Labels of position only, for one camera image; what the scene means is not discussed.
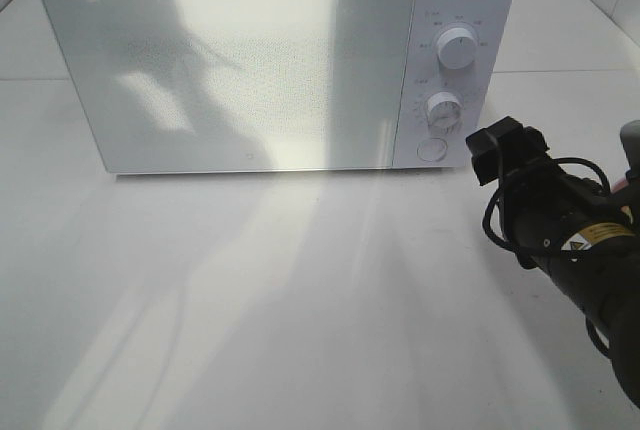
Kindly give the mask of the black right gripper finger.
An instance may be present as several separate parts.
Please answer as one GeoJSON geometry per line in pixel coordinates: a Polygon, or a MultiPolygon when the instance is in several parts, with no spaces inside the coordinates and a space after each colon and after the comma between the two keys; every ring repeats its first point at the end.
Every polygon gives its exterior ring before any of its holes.
{"type": "Polygon", "coordinates": [[[519,137],[519,158],[523,166],[549,160],[549,147],[543,134],[534,127],[525,126],[519,137]]]}
{"type": "Polygon", "coordinates": [[[481,186],[499,178],[499,169],[505,167],[507,153],[515,148],[523,132],[521,123],[512,117],[504,117],[466,138],[472,169],[481,186]]]}

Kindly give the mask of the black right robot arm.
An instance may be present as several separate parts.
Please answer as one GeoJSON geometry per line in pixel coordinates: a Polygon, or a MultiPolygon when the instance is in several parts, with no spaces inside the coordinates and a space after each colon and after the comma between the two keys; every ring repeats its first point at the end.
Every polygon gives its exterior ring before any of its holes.
{"type": "Polygon", "coordinates": [[[553,158],[543,134],[511,117],[466,139],[480,184],[498,184],[487,238],[538,268],[585,317],[623,392],[639,402],[639,123],[620,130],[629,169],[613,189],[595,163],[553,158]]]}

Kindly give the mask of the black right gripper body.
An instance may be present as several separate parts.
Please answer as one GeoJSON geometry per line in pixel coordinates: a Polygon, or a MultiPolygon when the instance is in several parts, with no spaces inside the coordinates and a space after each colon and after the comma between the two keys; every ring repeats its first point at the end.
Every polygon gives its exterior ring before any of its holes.
{"type": "Polygon", "coordinates": [[[504,250],[569,250],[574,234],[600,222],[600,181],[568,173],[570,165],[600,175],[584,158],[550,157],[523,166],[519,153],[507,153],[492,195],[500,227],[492,231],[494,244],[504,250]]]}

